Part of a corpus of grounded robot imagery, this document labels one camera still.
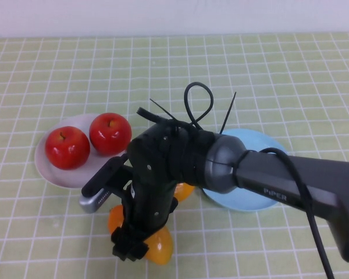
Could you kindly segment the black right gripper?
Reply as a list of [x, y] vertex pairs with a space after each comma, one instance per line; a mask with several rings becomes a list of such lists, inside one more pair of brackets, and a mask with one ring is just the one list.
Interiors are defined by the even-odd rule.
[[135, 262], [149, 250], [145, 240], [159, 231], [167, 222], [177, 202], [173, 200], [176, 182], [147, 184], [134, 180], [123, 202], [123, 227], [111, 234], [112, 254], [120, 260]]

